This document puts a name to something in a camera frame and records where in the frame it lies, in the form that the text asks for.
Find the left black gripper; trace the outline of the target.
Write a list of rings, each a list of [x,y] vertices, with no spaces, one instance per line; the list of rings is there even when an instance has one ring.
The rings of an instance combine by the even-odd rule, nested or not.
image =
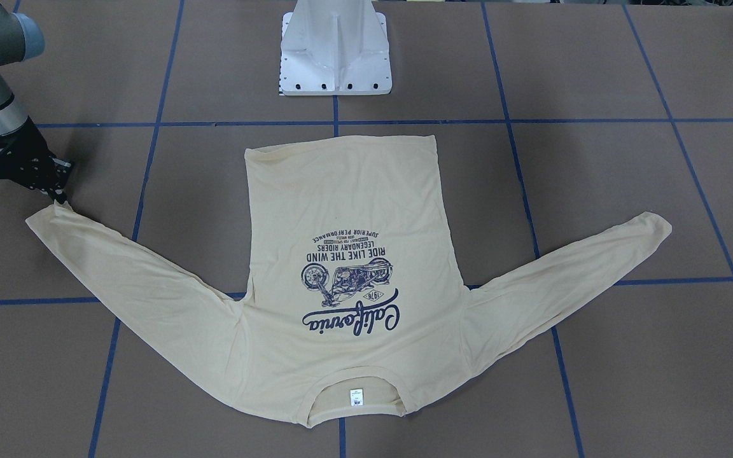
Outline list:
[[[33,121],[0,136],[0,179],[52,195],[53,201],[64,205],[64,187],[71,171],[72,162],[58,159],[50,151]]]

